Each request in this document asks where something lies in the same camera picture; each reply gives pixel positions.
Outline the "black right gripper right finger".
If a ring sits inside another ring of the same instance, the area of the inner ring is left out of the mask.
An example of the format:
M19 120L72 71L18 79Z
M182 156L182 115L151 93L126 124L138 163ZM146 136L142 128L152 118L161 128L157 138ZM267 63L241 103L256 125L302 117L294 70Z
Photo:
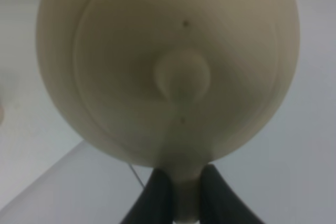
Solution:
M208 224L263 224L232 191L217 168L209 164L201 173L199 222Z

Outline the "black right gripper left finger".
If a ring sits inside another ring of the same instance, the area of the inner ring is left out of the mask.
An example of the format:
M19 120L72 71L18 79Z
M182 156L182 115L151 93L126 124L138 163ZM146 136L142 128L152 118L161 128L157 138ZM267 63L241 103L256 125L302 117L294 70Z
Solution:
M154 169L142 194L121 224L171 224L173 220L172 182L164 171Z

